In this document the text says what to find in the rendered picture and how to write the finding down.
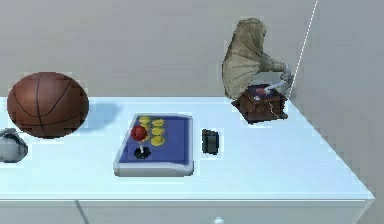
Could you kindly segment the brown gramophone with horn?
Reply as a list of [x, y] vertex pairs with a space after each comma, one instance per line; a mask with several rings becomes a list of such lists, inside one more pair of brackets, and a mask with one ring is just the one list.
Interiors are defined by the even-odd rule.
[[[294, 76], [288, 64], [264, 52], [265, 35], [266, 27], [261, 20], [240, 20], [222, 63], [225, 95], [249, 124], [288, 118], [284, 112], [285, 94]], [[254, 77], [263, 72], [280, 72], [280, 82], [253, 84]]]

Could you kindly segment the grey crumpled lump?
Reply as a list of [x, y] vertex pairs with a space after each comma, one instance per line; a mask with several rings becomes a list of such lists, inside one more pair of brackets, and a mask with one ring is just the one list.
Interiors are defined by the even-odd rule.
[[0, 162], [17, 163], [28, 154], [28, 146], [14, 128], [0, 130]]

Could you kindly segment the brown basketball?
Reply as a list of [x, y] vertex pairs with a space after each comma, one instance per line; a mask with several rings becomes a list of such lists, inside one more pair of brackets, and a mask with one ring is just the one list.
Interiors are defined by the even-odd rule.
[[89, 99], [73, 78], [37, 72], [21, 78], [8, 93], [7, 112], [23, 132], [43, 139], [61, 138], [85, 122]]

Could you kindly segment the white chest of drawers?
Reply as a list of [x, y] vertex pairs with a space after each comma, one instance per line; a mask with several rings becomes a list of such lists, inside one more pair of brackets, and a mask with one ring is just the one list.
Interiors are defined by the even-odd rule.
[[[86, 123], [0, 164], [0, 224], [357, 224], [372, 193], [294, 106], [249, 125], [222, 97], [94, 97]], [[180, 113], [220, 136], [189, 177], [118, 177], [137, 113]]]

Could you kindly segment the small black box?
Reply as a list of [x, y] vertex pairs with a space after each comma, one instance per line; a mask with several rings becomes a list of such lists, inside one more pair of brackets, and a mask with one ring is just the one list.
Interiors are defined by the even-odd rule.
[[219, 151], [219, 134], [216, 131], [202, 130], [202, 152], [217, 155]]

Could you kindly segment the blue arcade joystick control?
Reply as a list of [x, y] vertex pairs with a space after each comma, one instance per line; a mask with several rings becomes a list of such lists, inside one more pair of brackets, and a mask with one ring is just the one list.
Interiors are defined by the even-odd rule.
[[[142, 143], [131, 136], [136, 125], [148, 127]], [[193, 163], [193, 118], [176, 113], [137, 113], [113, 163], [119, 177], [190, 176]]]

